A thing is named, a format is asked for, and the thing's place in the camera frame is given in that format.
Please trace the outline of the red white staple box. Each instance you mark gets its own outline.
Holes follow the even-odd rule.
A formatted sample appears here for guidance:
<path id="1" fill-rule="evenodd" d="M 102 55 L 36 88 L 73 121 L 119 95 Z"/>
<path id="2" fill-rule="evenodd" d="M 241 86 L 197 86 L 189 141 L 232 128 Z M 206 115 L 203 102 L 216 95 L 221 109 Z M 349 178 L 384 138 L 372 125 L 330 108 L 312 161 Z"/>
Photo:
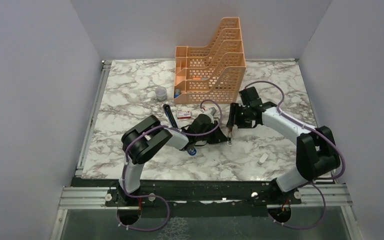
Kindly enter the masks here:
<path id="1" fill-rule="evenodd" d="M 178 109 L 176 111 L 176 118 L 178 120 L 191 119 L 192 118 L 192 112 L 189 109 Z"/>

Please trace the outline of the pink white small stapler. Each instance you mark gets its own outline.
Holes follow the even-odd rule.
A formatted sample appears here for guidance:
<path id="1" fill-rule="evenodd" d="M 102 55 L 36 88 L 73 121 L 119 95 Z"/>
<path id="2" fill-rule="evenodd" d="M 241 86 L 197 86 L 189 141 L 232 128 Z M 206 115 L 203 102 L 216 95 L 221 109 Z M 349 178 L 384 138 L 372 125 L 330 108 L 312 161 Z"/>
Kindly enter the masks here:
<path id="1" fill-rule="evenodd" d="M 233 128 L 229 127 L 227 129 L 227 145 L 232 146 L 233 145 Z"/>

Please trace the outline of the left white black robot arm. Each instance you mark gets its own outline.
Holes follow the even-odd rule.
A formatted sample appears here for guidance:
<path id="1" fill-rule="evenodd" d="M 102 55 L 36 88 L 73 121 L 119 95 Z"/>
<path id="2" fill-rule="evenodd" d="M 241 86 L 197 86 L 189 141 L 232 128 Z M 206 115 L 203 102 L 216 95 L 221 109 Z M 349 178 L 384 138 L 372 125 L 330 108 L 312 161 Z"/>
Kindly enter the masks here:
<path id="1" fill-rule="evenodd" d="M 227 142 L 228 137 L 222 132 L 217 120 L 208 113 L 201 113 L 191 124 L 181 128 L 162 125 L 156 116 L 151 115 L 128 130 L 121 141 L 125 164 L 119 179 L 121 189 L 118 199 L 129 206 L 137 200 L 145 163 L 164 146 L 194 155 L 197 143 L 221 144 Z"/>

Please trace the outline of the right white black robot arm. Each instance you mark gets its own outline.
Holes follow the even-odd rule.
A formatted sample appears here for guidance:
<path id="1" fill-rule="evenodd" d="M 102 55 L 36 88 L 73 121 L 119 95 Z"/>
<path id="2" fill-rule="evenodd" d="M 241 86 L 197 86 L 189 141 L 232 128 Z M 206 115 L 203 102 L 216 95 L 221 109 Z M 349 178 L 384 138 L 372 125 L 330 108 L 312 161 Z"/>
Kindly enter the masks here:
<path id="1" fill-rule="evenodd" d="M 289 192 L 314 181 L 341 166 L 332 131 L 315 127 L 283 112 L 279 105 L 263 102 L 255 87 L 239 92 L 242 103 L 232 102 L 226 126 L 254 129 L 266 126 L 280 133 L 296 146 L 295 166 L 269 183 L 269 199 L 280 204 Z"/>

